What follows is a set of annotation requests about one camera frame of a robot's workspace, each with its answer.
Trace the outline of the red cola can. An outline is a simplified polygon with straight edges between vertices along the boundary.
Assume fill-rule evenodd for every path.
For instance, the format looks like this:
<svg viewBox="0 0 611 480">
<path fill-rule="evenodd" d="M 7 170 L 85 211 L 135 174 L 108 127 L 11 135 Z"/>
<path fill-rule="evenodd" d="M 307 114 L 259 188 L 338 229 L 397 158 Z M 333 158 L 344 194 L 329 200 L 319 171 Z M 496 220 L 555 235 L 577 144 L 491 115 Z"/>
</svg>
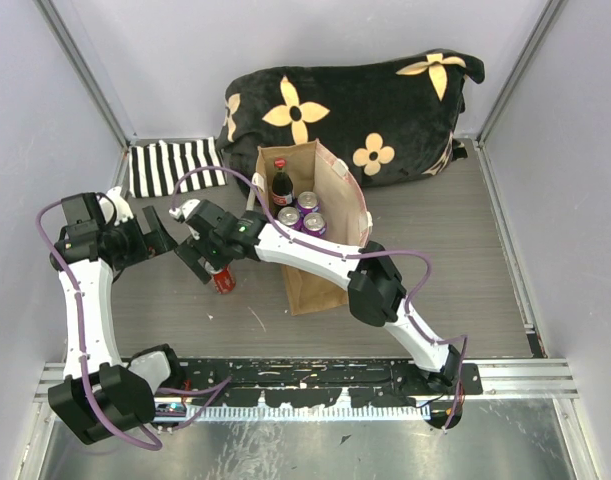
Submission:
<svg viewBox="0 0 611 480">
<path fill-rule="evenodd" d="M 229 266 L 213 269 L 211 271 L 211 276 L 215 290 L 221 295 L 231 293 L 236 287 L 235 276 L 231 272 Z"/>
</svg>

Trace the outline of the purple grape can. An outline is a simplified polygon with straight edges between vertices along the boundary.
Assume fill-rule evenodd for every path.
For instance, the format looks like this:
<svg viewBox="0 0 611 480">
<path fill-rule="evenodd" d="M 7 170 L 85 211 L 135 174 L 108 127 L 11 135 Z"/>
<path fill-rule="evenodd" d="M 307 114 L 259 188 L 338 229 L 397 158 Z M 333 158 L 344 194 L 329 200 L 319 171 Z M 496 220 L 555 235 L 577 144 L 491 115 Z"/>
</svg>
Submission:
<svg viewBox="0 0 611 480">
<path fill-rule="evenodd" d="M 296 207 L 302 216 L 320 211 L 320 201 L 313 191 L 303 191 L 296 198 Z"/>
<path fill-rule="evenodd" d="M 293 206 L 285 206 L 278 211 L 277 221 L 282 225 L 296 231 L 300 231 L 303 225 L 303 218 L 300 211 Z"/>
<path fill-rule="evenodd" d="M 327 222 L 321 213 L 310 212 L 302 220 L 301 231 L 316 238 L 323 238 L 327 232 Z"/>
</svg>

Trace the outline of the glass cola bottle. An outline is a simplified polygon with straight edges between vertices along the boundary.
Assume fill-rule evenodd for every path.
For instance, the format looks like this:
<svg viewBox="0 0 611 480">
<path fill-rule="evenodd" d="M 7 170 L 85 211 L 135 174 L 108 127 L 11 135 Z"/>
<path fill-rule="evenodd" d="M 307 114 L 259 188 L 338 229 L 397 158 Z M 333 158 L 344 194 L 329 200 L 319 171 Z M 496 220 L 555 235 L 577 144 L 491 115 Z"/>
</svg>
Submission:
<svg viewBox="0 0 611 480">
<path fill-rule="evenodd" d="M 294 205 L 294 185 L 286 171 L 286 160 L 274 160 L 275 174 L 272 180 L 271 194 L 275 211 Z"/>
</svg>

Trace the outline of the purple grape can front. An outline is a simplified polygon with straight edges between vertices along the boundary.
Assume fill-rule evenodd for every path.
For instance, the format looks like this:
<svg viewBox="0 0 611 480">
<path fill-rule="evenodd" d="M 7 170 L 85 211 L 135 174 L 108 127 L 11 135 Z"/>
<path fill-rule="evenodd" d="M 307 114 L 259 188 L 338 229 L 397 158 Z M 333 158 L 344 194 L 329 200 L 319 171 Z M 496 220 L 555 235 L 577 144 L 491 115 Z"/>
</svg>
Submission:
<svg viewBox="0 0 611 480">
<path fill-rule="evenodd" d="M 302 220 L 301 231 L 316 238 L 323 238 L 327 232 L 327 222 L 321 213 L 310 212 Z"/>
</svg>

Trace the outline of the purple grape can back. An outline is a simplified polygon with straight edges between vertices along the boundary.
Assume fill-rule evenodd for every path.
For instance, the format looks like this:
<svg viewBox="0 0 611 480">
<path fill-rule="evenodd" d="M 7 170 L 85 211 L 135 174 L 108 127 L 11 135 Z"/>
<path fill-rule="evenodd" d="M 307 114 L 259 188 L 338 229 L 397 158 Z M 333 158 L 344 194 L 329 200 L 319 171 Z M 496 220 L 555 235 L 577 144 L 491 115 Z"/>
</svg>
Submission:
<svg viewBox="0 0 611 480">
<path fill-rule="evenodd" d="M 320 211 L 320 201 L 313 191 L 303 191 L 296 198 L 296 207 L 302 216 Z"/>
</svg>

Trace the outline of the brown jute canvas bag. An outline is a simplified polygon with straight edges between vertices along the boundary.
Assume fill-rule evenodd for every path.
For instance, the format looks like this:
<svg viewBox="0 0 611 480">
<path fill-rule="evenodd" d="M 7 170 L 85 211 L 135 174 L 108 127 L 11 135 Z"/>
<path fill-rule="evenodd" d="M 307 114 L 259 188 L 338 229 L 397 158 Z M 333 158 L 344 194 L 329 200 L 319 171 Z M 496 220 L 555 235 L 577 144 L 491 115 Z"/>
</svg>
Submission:
<svg viewBox="0 0 611 480">
<path fill-rule="evenodd" d="M 344 161 L 319 141 L 259 148 L 255 172 L 263 178 L 261 194 L 270 202 L 275 173 L 274 161 L 286 161 L 286 172 L 294 192 L 312 191 L 318 198 L 327 223 L 324 238 L 334 243 L 365 246 L 372 220 L 361 187 Z M 293 267 L 282 268 L 283 280 L 294 315 L 315 313 L 348 303 L 348 295 L 332 282 Z"/>
</svg>

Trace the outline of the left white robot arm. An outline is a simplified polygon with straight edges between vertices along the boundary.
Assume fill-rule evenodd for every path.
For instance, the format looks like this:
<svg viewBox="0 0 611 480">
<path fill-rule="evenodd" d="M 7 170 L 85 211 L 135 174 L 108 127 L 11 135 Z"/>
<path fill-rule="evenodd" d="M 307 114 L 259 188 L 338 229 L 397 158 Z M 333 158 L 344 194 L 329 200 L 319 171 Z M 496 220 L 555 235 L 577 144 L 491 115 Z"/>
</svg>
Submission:
<svg viewBox="0 0 611 480">
<path fill-rule="evenodd" d="M 120 273 L 174 250 L 177 243 L 152 207 L 143 211 L 149 226 L 143 231 L 119 187 L 57 204 L 66 224 L 47 246 L 66 301 L 67 351 L 63 380 L 47 393 L 49 406 L 85 445 L 115 436 L 159 451 L 161 441 L 147 430 L 155 395 L 176 395 L 186 375 L 167 344 L 122 360 L 111 291 Z"/>
</svg>

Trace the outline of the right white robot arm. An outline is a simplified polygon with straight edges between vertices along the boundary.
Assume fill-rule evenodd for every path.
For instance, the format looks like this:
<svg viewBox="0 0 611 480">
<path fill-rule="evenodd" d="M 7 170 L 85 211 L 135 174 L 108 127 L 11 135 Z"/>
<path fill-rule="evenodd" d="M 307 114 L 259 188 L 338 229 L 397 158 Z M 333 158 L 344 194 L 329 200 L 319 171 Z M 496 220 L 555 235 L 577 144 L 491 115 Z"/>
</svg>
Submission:
<svg viewBox="0 0 611 480">
<path fill-rule="evenodd" d="M 394 265 L 393 252 L 382 245 L 333 243 L 277 224 L 254 210 L 236 217 L 209 200 L 186 201 L 169 214 L 190 231 L 176 253 L 201 280 L 207 278 L 207 266 L 224 267 L 242 259 L 320 277 L 347 293 L 354 318 L 384 328 L 404 347 L 429 390 L 444 394 L 457 385 L 461 352 L 417 312 Z"/>
</svg>

